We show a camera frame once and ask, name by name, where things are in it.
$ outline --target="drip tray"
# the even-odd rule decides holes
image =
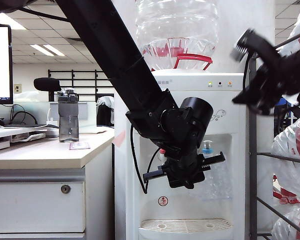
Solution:
[[[140,229],[168,233],[214,232],[232,228],[224,219],[145,220]]]

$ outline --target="white desk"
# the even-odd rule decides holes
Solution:
[[[44,138],[0,150],[0,239],[112,239],[114,130],[97,130],[79,136],[90,149]]]

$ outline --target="monitor screen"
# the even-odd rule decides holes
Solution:
[[[13,103],[11,28],[0,24],[0,104]]]

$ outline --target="red handle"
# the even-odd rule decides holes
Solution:
[[[192,54],[192,53],[179,53],[176,57],[174,69],[178,67],[180,60],[197,60],[197,61],[207,62],[207,65],[204,67],[203,70],[206,70],[209,67],[209,65],[213,63],[211,57],[208,56]]]

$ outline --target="microphone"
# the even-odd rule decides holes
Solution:
[[[35,89],[39,91],[57,92],[61,91],[58,79],[52,77],[39,77],[33,81]]]

